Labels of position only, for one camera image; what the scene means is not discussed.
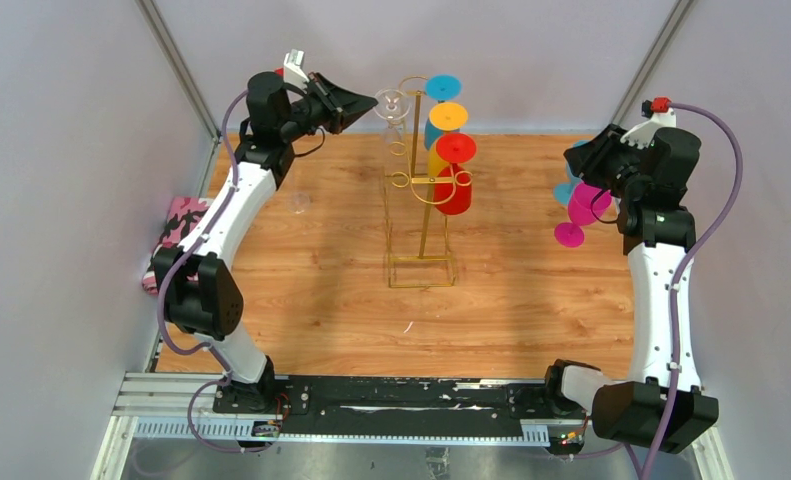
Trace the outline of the light blue wine glass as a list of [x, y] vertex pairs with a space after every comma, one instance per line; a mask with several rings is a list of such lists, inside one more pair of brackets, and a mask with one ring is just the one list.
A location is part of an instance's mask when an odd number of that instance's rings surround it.
[[575, 188], [582, 182], [582, 180], [574, 174], [567, 160], [564, 161], [563, 165], [565, 167], [565, 180], [557, 184], [553, 188], [552, 193], [555, 200], [562, 206], [566, 207]]

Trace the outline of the clear wine glass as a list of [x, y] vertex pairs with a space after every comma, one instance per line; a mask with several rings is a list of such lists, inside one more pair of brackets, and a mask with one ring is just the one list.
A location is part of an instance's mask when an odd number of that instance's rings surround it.
[[287, 201], [287, 208], [293, 214], [305, 213], [310, 206], [311, 197], [304, 192], [291, 193]]
[[405, 129], [406, 117], [410, 113], [410, 101], [406, 93], [395, 88], [381, 89], [375, 94], [377, 105], [375, 114], [386, 122], [382, 133], [385, 146], [401, 142]]

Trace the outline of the pink wine glass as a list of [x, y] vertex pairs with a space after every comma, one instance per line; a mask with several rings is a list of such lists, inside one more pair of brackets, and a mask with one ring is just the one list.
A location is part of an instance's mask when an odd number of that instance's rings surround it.
[[554, 237], [560, 245], [576, 248], [585, 241], [584, 228], [598, 223], [614, 201], [609, 193], [585, 183], [568, 185], [567, 192], [568, 219], [555, 227]]

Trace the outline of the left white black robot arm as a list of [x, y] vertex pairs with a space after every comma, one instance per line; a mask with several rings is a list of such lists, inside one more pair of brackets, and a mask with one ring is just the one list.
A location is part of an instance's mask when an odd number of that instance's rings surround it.
[[217, 393], [251, 413], [273, 410], [272, 360], [241, 324], [244, 299], [231, 269], [241, 240], [282, 186], [295, 141], [338, 135], [378, 105], [312, 73], [298, 84], [280, 71], [252, 76], [237, 102], [248, 115], [237, 146], [225, 146], [230, 170], [218, 196], [175, 247], [162, 247], [152, 265], [158, 286], [157, 324], [163, 343], [180, 356], [207, 350], [219, 363]]

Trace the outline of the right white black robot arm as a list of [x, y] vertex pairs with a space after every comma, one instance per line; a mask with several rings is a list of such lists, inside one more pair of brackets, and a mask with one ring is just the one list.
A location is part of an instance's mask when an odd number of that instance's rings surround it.
[[719, 417], [719, 402], [701, 391], [689, 322], [689, 280], [696, 244], [694, 216], [683, 206], [700, 157], [700, 139], [658, 127], [637, 147], [610, 124], [593, 140], [565, 151], [584, 184], [619, 200], [634, 298], [634, 350], [623, 380], [599, 368], [558, 359], [548, 367], [542, 403], [555, 417], [588, 414], [594, 433], [669, 454], [686, 449]]

